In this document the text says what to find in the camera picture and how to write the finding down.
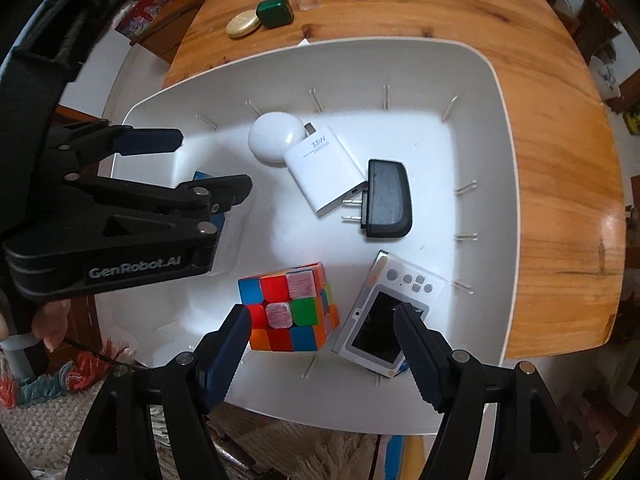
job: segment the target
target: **rubik's cube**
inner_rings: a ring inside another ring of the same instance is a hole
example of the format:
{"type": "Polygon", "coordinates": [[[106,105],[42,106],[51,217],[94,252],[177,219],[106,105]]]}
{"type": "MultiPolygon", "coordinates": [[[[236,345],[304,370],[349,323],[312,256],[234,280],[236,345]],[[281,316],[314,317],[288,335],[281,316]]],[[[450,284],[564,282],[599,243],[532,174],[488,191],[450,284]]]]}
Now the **rubik's cube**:
{"type": "Polygon", "coordinates": [[[243,278],[238,288],[253,350],[313,352],[340,323],[321,262],[243,278]]]}

